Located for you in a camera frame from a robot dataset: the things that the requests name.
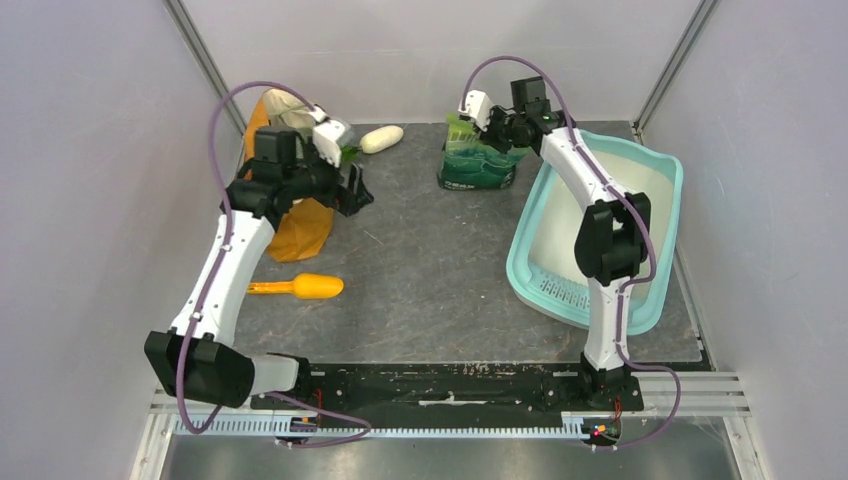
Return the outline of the green litter bag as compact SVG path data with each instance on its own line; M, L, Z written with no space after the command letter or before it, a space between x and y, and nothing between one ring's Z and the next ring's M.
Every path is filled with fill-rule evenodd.
M451 191L502 190L513 184L517 167L532 153L530 148L512 148L500 153L483 144L472 125L456 113L446 115L447 137L437 173L440 188Z

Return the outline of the yellow plastic scoop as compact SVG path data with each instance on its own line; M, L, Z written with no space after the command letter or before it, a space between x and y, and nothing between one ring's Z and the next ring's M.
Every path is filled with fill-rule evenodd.
M289 281L252 282L247 287L251 295L292 295L302 300L324 300L338 296L344 281L335 276L301 273Z

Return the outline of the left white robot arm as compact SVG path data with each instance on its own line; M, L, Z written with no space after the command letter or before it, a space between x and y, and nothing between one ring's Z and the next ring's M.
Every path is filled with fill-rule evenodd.
M311 401L307 359L237 352L236 323L258 262L296 202L312 199L344 216L373 202L361 167L352 161L352 138L349 129L302 134L265 126L255 132L253 157L225 188L215 239L196 285L171 326L150 332L144 343L166 394L232 408L269 391L290 408Z

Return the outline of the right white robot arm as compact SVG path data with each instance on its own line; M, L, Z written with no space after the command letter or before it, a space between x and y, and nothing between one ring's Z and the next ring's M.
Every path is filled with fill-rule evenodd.
M574 256L588 280L590 327L577 395L588 408L601 409L632 378L626 323L630 290L640 281L642 264L656 265L649 236L651 202L644 193L628 192L602 167L571 116L552 109L543 77L515 80L510 89L511 107L492 107L482 136L501 150L532 149L556 171L583 211Z

